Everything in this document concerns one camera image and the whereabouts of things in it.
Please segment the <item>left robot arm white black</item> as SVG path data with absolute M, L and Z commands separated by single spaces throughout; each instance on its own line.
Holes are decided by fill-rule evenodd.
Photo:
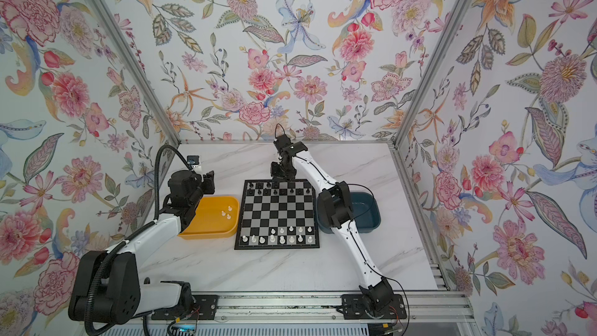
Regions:
M 215 174 L 179 170 L 172 174 L 168 186 L 170 193 L 157 219 L 112 247 L 82 256 L 68 316 L 84 323 L 89 333 L 106 331 L 153 312 L 182 317 L 196 308 L 189 283 L 143 278 L 139 269 L 191 225 L 200 201 L 215 192 Z

